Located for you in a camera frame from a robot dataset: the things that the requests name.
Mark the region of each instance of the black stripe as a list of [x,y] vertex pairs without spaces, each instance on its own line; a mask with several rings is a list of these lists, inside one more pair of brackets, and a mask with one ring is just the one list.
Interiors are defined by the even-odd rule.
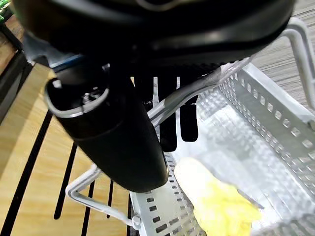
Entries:
[[17,213],[19,211],[21,201],[25,193],[26,186],[29,182],[35,161],[37,159],[41,145],[44,141],[51,118],[52,118],[52,114],[48,111],[45,116],[44,122],[39,130],[39,133],[36,137],[35,143],[33,145],[33,148],[31,150],[31,153],[29,155],[25,168],[23,170],[19,184],[16,188],[16,191],[15,191],[13,200],[11,202],[8,214],[6,215],[0,236],[9,236],[12,232],[12,228],[13,228]]
[[[92,198],[93,197],[93,191],[94,191],[94,183],[95,181],[93,181],[90,184],[90,189],[89,189],[89,197]],[[84,214],[84,220],[83,220],[83,226],[82,226],[82,233],[81,236],[86,236],[87,235],[87,231],[88,231],[88,224],[89,224],[89,217],[90,217],[90,208],[86,207],[85,208],[85,214]]]
[[113,187],[114,187],[114,182],[113,182],[113,180],[110,180],[109,195],[108,195],[108,205],[110,207],[112,206]]
[[61,212],[63,210],[63,202],[64,202],[64,197],[65,197],[65,188],[67,187],[67,185],[69,183],[70,174],[71,174],[72,165],[73,165],[74,156],[75,156],[76,151],[77,151],[77,145],[75,143],[73,143],[72,149],[71,149],[71,153],[70,153],[70,157],[69,157],[69,161],[68,161],[68,164],[67,164],[67,168],[66,168],[65,173],[64,173],[63,183],[61,185],[61,189],[60,189],[57,205],[56,205],[56,210],[55,210],[55,214],[54,214],[54,219],[55,220],[58,220],[60,218]]
[[[129,195],[129,200],[128,200],[128,219],[131,219],[131,208],[132,208],[132,204],[131,204],[131,198]],[[127,226],[127,236],[130,236],[130,226]]]

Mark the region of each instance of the white metal frame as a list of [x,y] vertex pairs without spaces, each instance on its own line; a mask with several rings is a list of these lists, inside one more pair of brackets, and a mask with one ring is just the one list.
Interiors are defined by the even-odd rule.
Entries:
[[[307,27],[301,20],[291,18],[287,28],[280,37],[283,36],[288,37],[291,42],[308,104],[312,108],[315,108],[315,56],[311,41],[308,37]],[[233,64],[224,65],[210,75],[203,76],[189,86],[173,92],[148,112],[148,116],[154,127],[161,124],[192,97],[220,85],[227,78],[249,64],[253,57],[254,56],[237,61]],[[132,226],[134,229],[139,230],[141,224],[140,215],[135,215],[132,219],[128,219],[127,216],[119,210],[80,194],[80,191],[96,180],[100,174],[102,174],[102,171],[93,164],[88,171],[67,186],[65,190],[66,195],[80,204],[103,212],[104,214],[111,215],[123,221],[125,224]]]

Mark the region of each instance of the white wire rack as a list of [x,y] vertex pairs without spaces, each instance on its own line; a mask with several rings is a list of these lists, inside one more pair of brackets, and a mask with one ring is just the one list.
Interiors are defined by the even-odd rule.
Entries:
[[[308,103],[315,107],[314,52],[306,26],[292,18],[282,33],[290,39]],[[174,177],[176,161],[199,159],[264,207],[252,234],[315,235],[315,117],[251,63],[225,65],[180,88],[148,115],[157,127],[187,100],[197,101],[199,138],[166,153],[168,182],[148,193],[130,192],[135,215],[80,191],[101,170],[93,165],[66,188],[66,194],[139,230],[141,236],[203,235],[192,205]]]

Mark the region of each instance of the gray carpet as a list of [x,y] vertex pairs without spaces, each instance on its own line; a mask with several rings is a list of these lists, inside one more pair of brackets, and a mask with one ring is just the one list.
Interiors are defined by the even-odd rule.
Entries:
[[[315,0],[297,0],[293,15],[306,23],[315,48]],[[307,105],[288,39],[281,38],[276,41],[261,52],[253,63],[293,98],[315,114],[315,110],[310,109]]]

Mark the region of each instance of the yellow cloth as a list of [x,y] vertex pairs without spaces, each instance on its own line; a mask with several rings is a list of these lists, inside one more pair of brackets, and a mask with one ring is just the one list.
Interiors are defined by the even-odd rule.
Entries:
[[219,181],[195,159],[181,160],[175,177],[209,236],[249,236],[251,223],[261,218],[258,208],[234,186]]

